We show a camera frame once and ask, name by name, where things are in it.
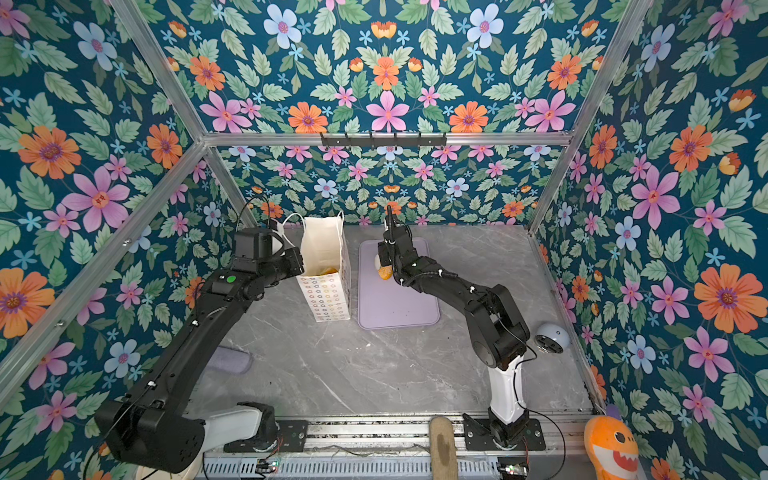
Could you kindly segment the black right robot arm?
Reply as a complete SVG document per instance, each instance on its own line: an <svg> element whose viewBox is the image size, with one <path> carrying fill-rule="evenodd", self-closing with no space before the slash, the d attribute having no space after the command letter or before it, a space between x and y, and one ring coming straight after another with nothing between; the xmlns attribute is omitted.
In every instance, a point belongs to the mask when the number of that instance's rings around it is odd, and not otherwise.
<svg viewBox="0 0 768 480"><path fill-rule="evenodd" d="M384 266L393 269L397 284L435 297L464 315L472 349L488 368L488 430L501 448L515 446L530 418L522 395L530 330L509 290L501 284L488 287L465 280L419 254L405 225L385 231L378 255Z"/></svg>

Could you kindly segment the printed white paper bag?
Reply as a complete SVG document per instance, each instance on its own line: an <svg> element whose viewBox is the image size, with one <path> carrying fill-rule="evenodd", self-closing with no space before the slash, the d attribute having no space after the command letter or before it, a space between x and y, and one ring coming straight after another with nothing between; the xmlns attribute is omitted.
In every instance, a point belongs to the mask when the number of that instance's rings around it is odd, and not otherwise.
<svg viewBox="0 0 768 480"><path fill-rule="evenodd" d="M315 321L350 320L351 277L344 214L311 217L293 213L279 224L282 234L294 224L302 228L299 248L305 271L297 282ZM318 276L327 268L336 268L339 273Z"/></svg>

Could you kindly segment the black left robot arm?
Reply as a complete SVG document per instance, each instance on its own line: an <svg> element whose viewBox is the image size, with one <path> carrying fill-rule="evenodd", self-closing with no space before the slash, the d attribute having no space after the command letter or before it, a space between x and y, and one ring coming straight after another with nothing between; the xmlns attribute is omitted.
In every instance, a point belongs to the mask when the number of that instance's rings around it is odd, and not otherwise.
<svg viewBox="0 0 768 480"><path fill-rule="evenodd" d="M259 451L279 443L273 407L240 402L192 419L184 413L194 386L219 344L266 289L302 274L297 247L280 225L244 228L234 239L230 265L212 272L187 321L154 366L121 401L105 401L94 419L112 455L120 462L180 473L202 453L233 442Z"/></svg>

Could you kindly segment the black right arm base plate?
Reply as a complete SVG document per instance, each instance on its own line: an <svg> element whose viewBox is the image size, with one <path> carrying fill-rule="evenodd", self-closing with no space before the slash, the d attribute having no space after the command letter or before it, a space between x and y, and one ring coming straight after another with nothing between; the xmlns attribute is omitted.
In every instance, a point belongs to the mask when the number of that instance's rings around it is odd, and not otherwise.
<svg viewBox="0 0 768 480"><path fill-rule="evenodd" d="M544 451L546 443L540 421L525 410L507 425L493 413L489 418L462 414L465 448L469 451Z"/></svg>

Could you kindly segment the oval brown bread roll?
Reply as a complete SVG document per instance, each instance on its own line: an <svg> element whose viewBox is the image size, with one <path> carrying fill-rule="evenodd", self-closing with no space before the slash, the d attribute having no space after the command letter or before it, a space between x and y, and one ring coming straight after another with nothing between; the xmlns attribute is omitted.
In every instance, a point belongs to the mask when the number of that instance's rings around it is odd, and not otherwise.
<svg viewBox="0 0 768 480"><path fill-rule="evenodd" d="M380 266L377 268L377 273L382 280L390 280L393 277L393 268L391 265Z"/></svg>

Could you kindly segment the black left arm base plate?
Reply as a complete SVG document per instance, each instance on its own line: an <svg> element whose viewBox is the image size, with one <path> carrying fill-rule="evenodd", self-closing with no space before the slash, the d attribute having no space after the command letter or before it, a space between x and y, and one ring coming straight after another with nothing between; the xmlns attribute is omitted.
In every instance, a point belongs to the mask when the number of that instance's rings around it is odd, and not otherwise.
<svg viewBox="0 0 768 480"><path fill-rule="evenodd" d="M308 427L306 420L270 420L260 426L254 436L227 443L223 450L226 453L302 452Z"/></svg>

